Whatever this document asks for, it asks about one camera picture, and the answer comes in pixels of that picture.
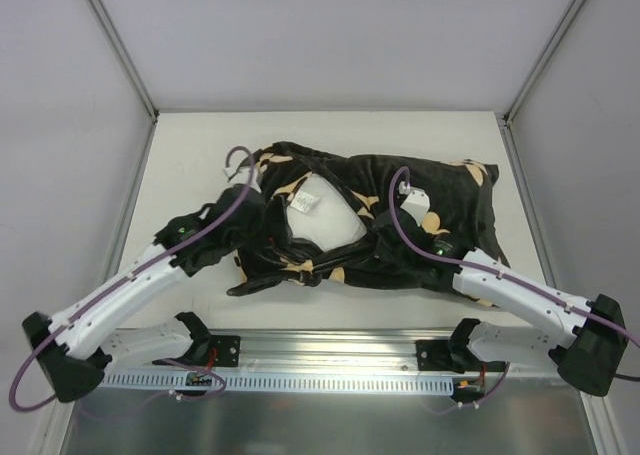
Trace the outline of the black floral plush pillowcase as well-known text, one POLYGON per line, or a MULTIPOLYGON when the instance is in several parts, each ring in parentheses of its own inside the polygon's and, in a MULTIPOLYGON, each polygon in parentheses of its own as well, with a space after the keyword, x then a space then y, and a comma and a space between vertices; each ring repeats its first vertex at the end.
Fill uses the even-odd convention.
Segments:
POLYGON ((242 297, 282 282, 316 287, 324 280, 375 289, 426 289, 450 292, 434 263, 419 257, 399 238, 389 213, 392 176, 408 167, 410 179, 430 198, 417 228, 398 217, 410 240, 421 249, 437 238, 479 248, 492 259, 506 257, 498 243, 492 205, 499 178, 495 165, 472 160, 443 163, 391 155, 342 157, 292 142, 278 142, 256 153, 267 199, 265 240, 236 250, 244 281, 228 290, 242 297), (286 209, 304 183, 320 176, 336 190, 347 213, 364 226, 358 240, 335 249, 294 234, 286 209))

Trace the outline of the white pillow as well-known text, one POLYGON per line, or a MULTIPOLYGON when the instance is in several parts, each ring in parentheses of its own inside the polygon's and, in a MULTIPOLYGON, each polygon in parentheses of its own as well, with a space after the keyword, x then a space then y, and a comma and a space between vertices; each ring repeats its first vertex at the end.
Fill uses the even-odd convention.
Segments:
POLYGON ((351 245, 362 239, 367 229, 343 196, 324 178, 312 174, 296 191, 320 197, 317 207, 302 214, 288 204, 285 213, 291 234, 313 243, 322 252, 351 245))

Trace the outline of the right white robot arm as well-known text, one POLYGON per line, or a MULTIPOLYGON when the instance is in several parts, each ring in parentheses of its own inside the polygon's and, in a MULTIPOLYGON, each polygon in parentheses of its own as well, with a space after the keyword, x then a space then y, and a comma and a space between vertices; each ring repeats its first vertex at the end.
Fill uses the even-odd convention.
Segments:
POLYGON ((465 318, 448 342, 458 369, 479 362, 552 367, 573 388, 608 394, 631 335, 620 304, 600 294, 590 300, 521 276, 451 234, 423 232, 401 209, 374 222, 377 255, 427 290, 484 301, 523 320, 504 327, 465 318))

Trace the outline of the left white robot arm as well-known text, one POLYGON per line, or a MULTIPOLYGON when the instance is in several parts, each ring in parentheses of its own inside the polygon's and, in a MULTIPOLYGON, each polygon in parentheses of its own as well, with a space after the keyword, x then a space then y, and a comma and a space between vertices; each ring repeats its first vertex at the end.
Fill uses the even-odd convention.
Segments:
POLYGON ((138 329, 126 337, 116 329, 162 292, 250 241, 259 231, 265 200, 255 184, 225 189, 214 203, 171 219, 126 269, 53 315, 34 312, 22 322, 54 399, 77 401, 106 375, 148 362, 197 365, 207 361, 209 330, 192 312, 138 329))

